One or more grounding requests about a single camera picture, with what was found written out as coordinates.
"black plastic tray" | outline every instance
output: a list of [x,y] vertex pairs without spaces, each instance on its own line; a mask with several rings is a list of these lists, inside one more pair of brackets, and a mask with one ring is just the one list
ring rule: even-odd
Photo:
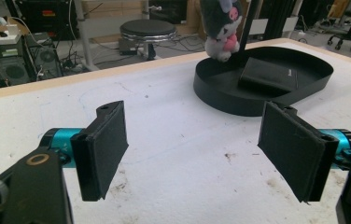
[[[260,88],[239,87],[238,79],[249,57],[297,70],[298,89],[279,95],[260,91]],[[233,54],[226,63],[211,58],[200,61],[196,65],[193,89],[202,101],[218,110],[258,117],[262,116],[265,101],[291,105],[324,89],[332,73],[332,66],[310,54],[294,49],[262,47]]]

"gray floor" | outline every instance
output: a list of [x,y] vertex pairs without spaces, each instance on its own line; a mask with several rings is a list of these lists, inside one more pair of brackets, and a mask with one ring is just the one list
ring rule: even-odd
[[[351,42],[344,41],[341,49],[335,49],[338,39],[333,39],[333,44],[327,44],[329,38],[335,33],[346,32],[349,25],[344,27],[316,27],[306,32],[294,31],[288,37],[311,46],[326,49],[341,55],[351,57]],[[252,37],[248,42],[259,41],[259,38]],[[157,55],[161,58],[169,58],[178,55],[189,54],[192,52],[199,52],[204,50],[204,42],[197,35],[187,35],[176,38],[173,41],[161,42],[155,45]],[[63,62],[69,60],[72,64],[81,64],[83,59],[83,50],[79,41],[61,41],[58,47],[59,58]],[[144,63],[146,58],[141,55],[135,56],[121,56],[117,43],[91,43],[91,53],[93,63],[100,69],[123,66],[132,63]],[[67,76],[77,75],[86,72],[86,69],[81,68],[81,65],[69,69],[65,69]]]

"stuffed toy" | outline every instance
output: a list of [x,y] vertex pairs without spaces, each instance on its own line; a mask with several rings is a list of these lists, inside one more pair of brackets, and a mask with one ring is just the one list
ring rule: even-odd
[[201,11],[207,34],[205,51],[211,58],[227,62],[240,48],[236,30],[242,21],[242,4],[239,0],[201,0]]

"white table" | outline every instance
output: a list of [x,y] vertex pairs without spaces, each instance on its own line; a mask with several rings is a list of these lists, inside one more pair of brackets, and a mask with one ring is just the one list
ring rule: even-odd
[[[334,67],[327,87],[294,104],[316,128],[351,131],[351,59],[277,39]],[[35,149],[50,128],[86,127],[95,108],[123,100],[129,148],[105,201],[81,201],[65,169],[76,223],[336,223],[346,172],[330,171],[319,203],[299,203],[257,147],[261,118],[203,103],[192,88],[194,53],[0,89],[0,173]]]

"black equipment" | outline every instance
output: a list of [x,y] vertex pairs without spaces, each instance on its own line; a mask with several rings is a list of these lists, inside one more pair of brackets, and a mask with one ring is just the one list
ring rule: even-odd
[[[265,101],[274,101],[283,105],[294,104],[308,95],[324,89],[333,72],[330,64],[294,49],[279,47],[246,49],[248,34],[259,2],[251,1],[249,4],[239,51],[234,53],[225,63],[208,58],[196,65],[193,81],[196,95],[208,105],[234,115],[261,116]],[[297,75],[294,77],[297,78],[295,87],[298,89],[286,94],[279,94],[279,91],[262,92],[262,89],[269,87],[266,85],[268,83],[259,88],[248,88],[249,85],[241,83],[240,76],[244,73],[250,58],[263,61],[260,64],[261,71],[257,75],[274,75],[273,71],[270,70],[271,66],[267,66],[268,64],[276,64],[283,69],[290,69],[291,74]],[[270,77],[260,77],[260,79],[268,80]]]
[[79,36],[77,13],[70,0],[16,0],[21,18],[31,33],[47,32],[53,40],[74,40]]
[[317,130],[296,109],[267,102],[258,146],[300,202],[320,200],[332,165],[349,170],[336,211],[339,223],[351,224],[351,132]]
[[299,11],[298,28],[304,30],[304,25],[312,27],[316,22],[326,19],[333,2],[334,0],[304,0]]
[[263,35],[264,40],[276,39],[282,36],[284,24],[287,18],[291,16],[295,2],[295,0],[263,1],[260,9],[260,19],[268,19],[265,34]]
[[57,51],[47,33],[29,34],[26,41],[40,79],[63,76]]
[[62,170],[73,163],[82,200],[105,197],[128,147],[124,104],[96,112],[86,129],[47,131],[36,150],[0,174],[0,223],[73,223]]
[[23,42],[21,37],[16,44],[0,45],[0,87],[36,80],[33,62]]
[[7,9],[9,10],[10,16],[12,17],[19,17],[18,10],[15,8],[15,4],[13,4],[12,0],[5,0],[7,3]]
[[161,10],[151,9],[149,18],[152,20],[167,21],[172,24],[187,23],[188,0],[152,0],[150,7],[161,7]]

